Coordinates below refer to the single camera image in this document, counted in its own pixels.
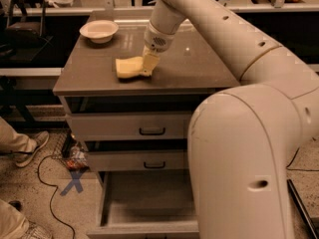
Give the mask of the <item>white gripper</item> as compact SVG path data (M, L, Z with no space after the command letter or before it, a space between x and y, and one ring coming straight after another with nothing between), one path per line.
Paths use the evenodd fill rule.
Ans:
M141 75L150 77L160 62L158 53L165 52L171 45L175 29L159 29L153 22L149 22L144 34L145 47L142 55Z

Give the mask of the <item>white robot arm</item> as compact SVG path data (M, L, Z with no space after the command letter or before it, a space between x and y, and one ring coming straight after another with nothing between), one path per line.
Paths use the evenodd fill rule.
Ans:
M189 20L238 80L193 113L187 137L200 239L295 239L287 159L318 133L317 74L215 0L158 0L148 48Z

